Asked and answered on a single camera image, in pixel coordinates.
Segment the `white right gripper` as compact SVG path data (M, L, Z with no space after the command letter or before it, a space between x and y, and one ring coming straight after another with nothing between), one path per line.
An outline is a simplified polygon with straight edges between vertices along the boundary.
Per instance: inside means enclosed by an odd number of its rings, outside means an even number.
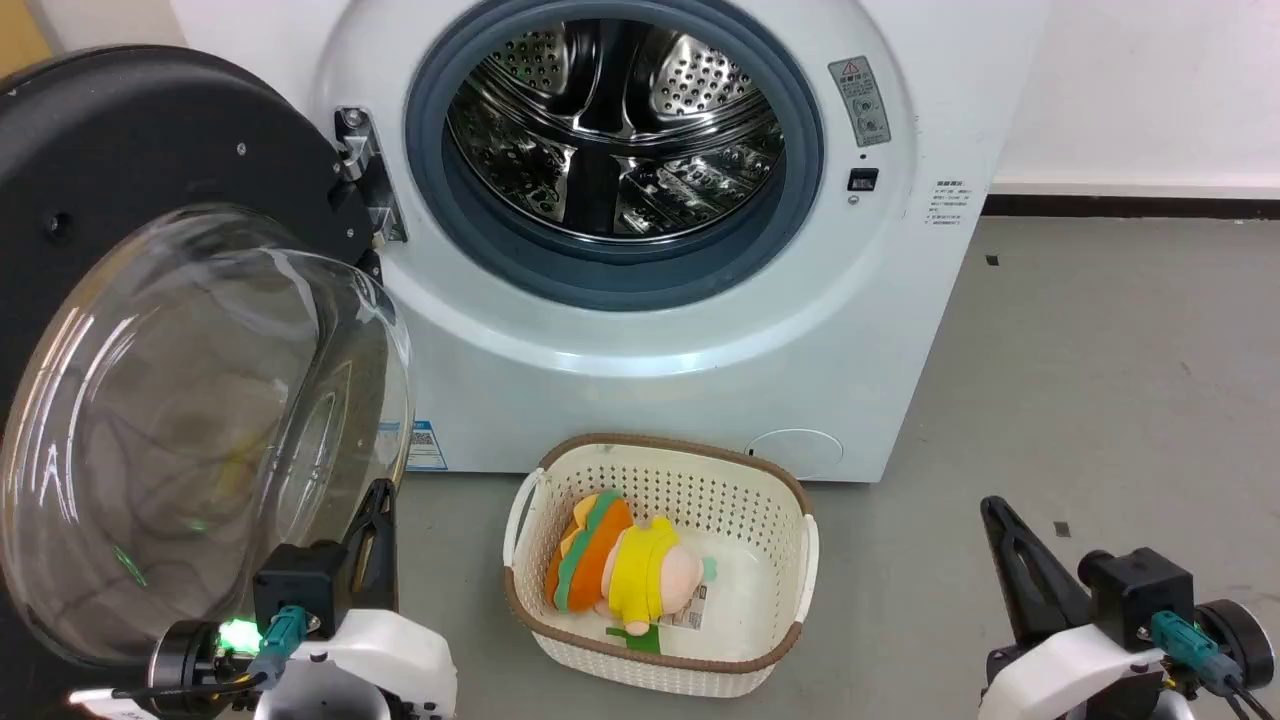
M1091 621L1085 589L1005 498L984 497L980 518L1014 644L1042 642L995 674L980 701L982 719L1082 719L1076 707L1140 667L1164 679L1161 650L1130 652L1097 626L1084 626Z

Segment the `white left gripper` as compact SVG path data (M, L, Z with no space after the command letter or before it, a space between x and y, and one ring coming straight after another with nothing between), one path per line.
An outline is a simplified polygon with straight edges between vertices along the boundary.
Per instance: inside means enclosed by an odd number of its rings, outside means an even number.
M393 612L396 484L379 478L370 493L343 539L353 610L333 637L306 641L293 652L280 680L260 696L257 719L456 716L458 678L448 642Z

